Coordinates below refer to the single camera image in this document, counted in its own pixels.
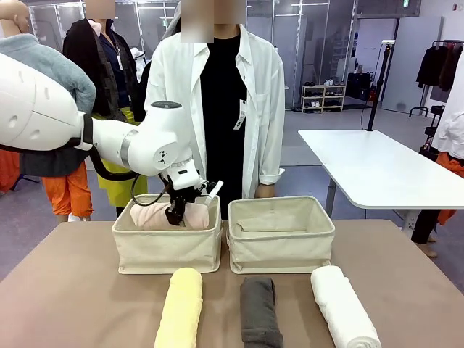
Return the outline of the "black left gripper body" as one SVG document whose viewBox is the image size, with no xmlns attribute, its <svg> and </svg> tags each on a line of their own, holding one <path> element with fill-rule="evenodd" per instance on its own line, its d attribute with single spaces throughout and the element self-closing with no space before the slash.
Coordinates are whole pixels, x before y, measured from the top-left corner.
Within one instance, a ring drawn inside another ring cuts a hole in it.
<svg viewBox="0 0 464 348">
<path fill-rule="evenodd" d="M 172 211 L 180 211 L 185 209 L 186 203 L 194 203 L 197 197 L 205 194 L 208 187 L 208 182 L 201 182 L 196 186 L 189 186 L 180 190 L 175 190 L 173 184 L 166 185 L 166 193 L 170 197 L 170 208 Z"/>
</svg>

